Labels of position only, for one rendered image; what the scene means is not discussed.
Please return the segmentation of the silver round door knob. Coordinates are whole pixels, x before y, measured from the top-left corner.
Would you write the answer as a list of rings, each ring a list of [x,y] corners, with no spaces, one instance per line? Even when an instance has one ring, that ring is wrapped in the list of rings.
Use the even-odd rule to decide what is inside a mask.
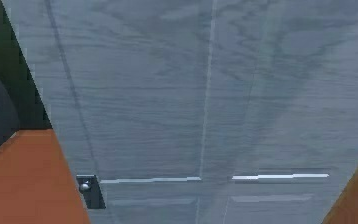
[[[88,209],[105,209],[102,191],[96,175],[77,175],[78,190]]]

